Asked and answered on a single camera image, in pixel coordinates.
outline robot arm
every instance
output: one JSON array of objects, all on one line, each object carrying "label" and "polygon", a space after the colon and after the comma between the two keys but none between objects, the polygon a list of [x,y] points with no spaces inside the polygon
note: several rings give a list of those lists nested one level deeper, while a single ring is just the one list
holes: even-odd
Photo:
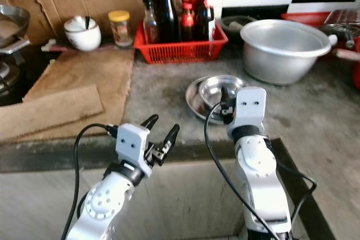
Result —
[{"label": "robot arm", "polygon": [[88,192],[80,218],[66,240],[104,240],[112,233],[109,227],[125,200],[130,200],[134,188],[151,175],[155,163],[163,164],[175,144],[179,125],[168,133],[162,149],[147,141],[150,129],[159,117],[152,115],[141,125],[123,124],[112,134],[116,137],[119,164],[110,164],[104,178]]},{"label": "robot arm", "polygon": [[[246,202],[279,239],[292,239],[285,191],[276,175],[276,160],[264,134],[265,103],[266,91],[263,88],[241,88],[237,92],[235,112],[227,133],[235,143],[237,176]],[[248,209],[244,215],[249,239],[272,239]]]}]

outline glass jar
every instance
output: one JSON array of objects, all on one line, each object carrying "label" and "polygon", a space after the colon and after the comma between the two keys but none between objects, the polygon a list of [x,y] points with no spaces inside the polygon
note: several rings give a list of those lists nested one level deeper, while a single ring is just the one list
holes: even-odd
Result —
[{"label": "glass jar", "polygon": [[133,43],[130,36],[130,14],[127,11],[111,11],[108,14],[114,41],[117,46],[127,47]]}]

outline cable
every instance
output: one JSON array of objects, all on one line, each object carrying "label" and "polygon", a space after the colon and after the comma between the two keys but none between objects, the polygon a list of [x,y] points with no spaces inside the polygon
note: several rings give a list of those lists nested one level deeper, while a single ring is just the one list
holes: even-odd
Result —
[{"label": "cable", "polygon": [[298,213],[299,213],[299,211],[300,211],[303,203],[304,203],[304,202],[311,196],[311,194],[314,192],[314,190],[315,190],[316,187],[317,187],[317,184],[316,184],[316,182],[315,182],[312,178],[304,175],[303,173],[301,173],[301,172],[299,172],[299,171],[295,171],[295,170],[293,170],[293,169],[290,169],[290,168],[286,167],[284,164],[282,164],[282,163],[280,163],[280,162],[278,162],[278,161],[276,161],[276,163],[277,163],[278,166],[282,167],[284,170],[288,171],[289,173],[292,173],[292,174],[295,174],[295,175],[300,176],[300,177],[302,177],[302,178],[305,178],[306,180],[308,180],[308,181],[310,181],[310,182],[312,183],[311,188],[304,193],[304,195],[302,196],[302,198],[301,198],[301,200],[299,201],[298,205],[296,206],[296,208],[294,209],[294,211],[293,211],[292,214],[291,214],[291,226],[293,226],[293,225],[294,225],[294,221],[295,221],[296,217],[298,216]]},{"label": "cable", "polygon": [[106,125],[102,125],[102,124],[90,124],[88,126],[86,126],[85,128],[83,128],[81,130],[81,132],[78,134],[78,136],[76,137],[75,143],[74,143],[74,170],[75,170],[75,189],[74,189],[74,198],[73,198],[73,204],[71,206],[70,212],[69,212],[69,216],[67,217],[67,221],[64,227],[64,231],[62,232],[61,235],[61,240],[65,240],[66,235],[68,234],[69,228],[70,228],[70,223],[71,220],[73,219],[74,216],[74,212],[75,212],[75,208],[77,206],[77,202],[78,202],[78,196],[79,196],[79,178],[80,178],[80,172],[79,172],[79,141],[81,139],[81,137],[83,136],[83,134],[89,129],[92,128],[94,126],[98,126],[100,128],[104,128],[107,129],[108,127]]},{"label": "cable", "polygon": [[85,201],[85,198],[86,198],[86,195],[88,194],[89,192],[85,193],[84,196],[80,199],[79,201],[79,204],[78,204],[78,207],[76,208],[76,217],[79,219],[80,215],[81,215],[81,205],[83,205],[84,201]]},{"label": "cable", "polygon": [[278,236],[276,235],[276,233],[270,228],[270,226],[266,223],[266,221],[261,218],[256,211],[252,208],[251,205],[248,204],[248,202],[242,197],[242,195],[239,193],[239,191],[237,191],[236,187],[234,186],[234,184],[231,182],[231,180],[229,179],[228,175],[225,172],[225,169],[223,168],[223,166],[220,164],[217,156],[215,155],[213,148],[210,144],[210,140],[209,140],[209,136],[208,136],[208,126],[209,126],[209,121],[210,118],[212,116],[212,114],[214,113],[214,111],[216,110],[216,108],[220,105],[220,102],[217,103],[213,108],[211,108],[210,112],[208,113],[206,120],[205,120],[205,126],[204,126],[204,136],[205,136],[205,143],[206,146],[208,147],[208,150],[217,166],[217,168],[219,169],[220,173],[222,174],[222,176],[224,177],[225,181],[228,183],[228,185],[230,186],[230,188],[232,189],[232,191],[234,191],[234,193],[236,194],[236,196],[240,199],[240,201],[246,206],[247,209],[249,209],[249,211],[259,220],[259,222],[266,228],[266,230],[271,234],[271,236],[275,239],[275,240],[280,240],[278,238]]}]

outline wok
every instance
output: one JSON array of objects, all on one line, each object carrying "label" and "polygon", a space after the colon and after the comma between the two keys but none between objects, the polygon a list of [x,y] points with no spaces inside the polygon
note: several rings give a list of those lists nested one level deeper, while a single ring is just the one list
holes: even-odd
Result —
[{"label": "wok", "polygon": [[12,54],[30,44],[23,38],[29,20],[27,10],[0,4],[0,54]]}]

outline gray countertop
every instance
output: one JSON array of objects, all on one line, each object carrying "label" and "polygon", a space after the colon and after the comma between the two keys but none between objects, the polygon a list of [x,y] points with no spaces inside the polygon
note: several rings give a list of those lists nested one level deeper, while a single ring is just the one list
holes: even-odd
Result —
[{"label": "gray countertop", "polygon": [[[280,137],[299,170],[318,182],[314,197],[335,237],[358,239],[360,92],[352,84],[352,64],[319,60],[298,83],[278,87],[248,76],[242,68],[241,50],[234,46],[226,46],[218,61],[208,63],[148,65],[137,55],[124,121],[140,123],[151,114],[159,114],[150,134],[153,142],[162,142],[166,132],[178,123],[181,131],[177,142],[182,147],[180,153],[186,155],[187,146],[203,144],[204,122],[187,107],[185,90],[193,80],[217,74],[236,75],[248,85],[259,85],[267,91],[266,132],[272,138]],[[210,138],[229,141],[222,125],[211,125]],[[73,141],[2,144],[0,170],[19,170],[30,160],[41,164],[39,157],[49,157],[49,153],[57,157],[57,162],[52,159],[48,165],[41,164],[42,169],[62,168],[71,164],[71,156],[61,153],[71,149]],[[83,142],[84,152],[91,157],[105,149],[109,160],[116,158],[111,138],[92,137]]]}]

